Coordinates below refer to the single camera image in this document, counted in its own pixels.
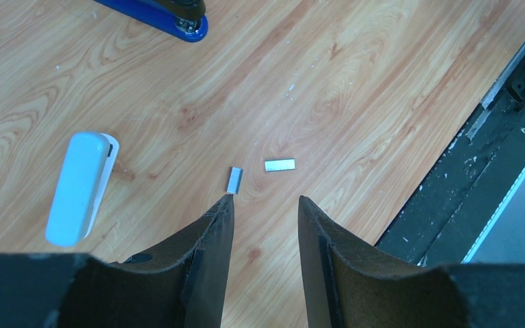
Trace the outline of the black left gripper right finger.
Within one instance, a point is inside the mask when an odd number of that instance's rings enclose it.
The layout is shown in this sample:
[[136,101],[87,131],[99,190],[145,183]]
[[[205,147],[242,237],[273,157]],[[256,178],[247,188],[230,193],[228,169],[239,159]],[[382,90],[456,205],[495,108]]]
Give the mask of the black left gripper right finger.
[[310,327],[525,327],[525,264],[421,267],[298,203]]

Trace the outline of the short silver staple strip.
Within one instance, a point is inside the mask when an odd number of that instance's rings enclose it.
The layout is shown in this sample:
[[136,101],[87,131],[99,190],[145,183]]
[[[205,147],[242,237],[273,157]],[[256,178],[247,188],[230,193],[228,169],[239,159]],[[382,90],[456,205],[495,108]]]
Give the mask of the short silver staple strip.
[[229,173],[228,184],[226,188],[227,193],[237,194],[241,185],[243,169],[240,167],[231,167]]

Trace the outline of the blue black stapler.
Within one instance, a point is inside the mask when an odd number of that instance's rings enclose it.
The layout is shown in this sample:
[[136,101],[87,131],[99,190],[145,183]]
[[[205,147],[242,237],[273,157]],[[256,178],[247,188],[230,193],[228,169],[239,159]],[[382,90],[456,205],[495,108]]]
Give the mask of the blue black stapler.
[[124,14],[185,42],[199,42],[208,33],[203,0],[98,0]]

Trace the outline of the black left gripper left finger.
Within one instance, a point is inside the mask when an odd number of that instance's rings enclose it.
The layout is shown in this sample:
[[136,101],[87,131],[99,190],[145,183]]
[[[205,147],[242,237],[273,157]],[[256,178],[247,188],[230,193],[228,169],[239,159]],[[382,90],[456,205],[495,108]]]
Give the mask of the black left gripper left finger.
[[124,262],[87,253],[0,254],[0,327],[218,327],[234,199]]

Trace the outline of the long silver staple strip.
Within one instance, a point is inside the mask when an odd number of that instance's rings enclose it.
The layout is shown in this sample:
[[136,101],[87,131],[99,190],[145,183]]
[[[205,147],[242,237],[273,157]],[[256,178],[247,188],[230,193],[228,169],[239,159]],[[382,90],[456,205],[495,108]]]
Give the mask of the long silver staple strip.
[[266,172],[282,172],[296,169],[295,159],[271,159],[264,162]]

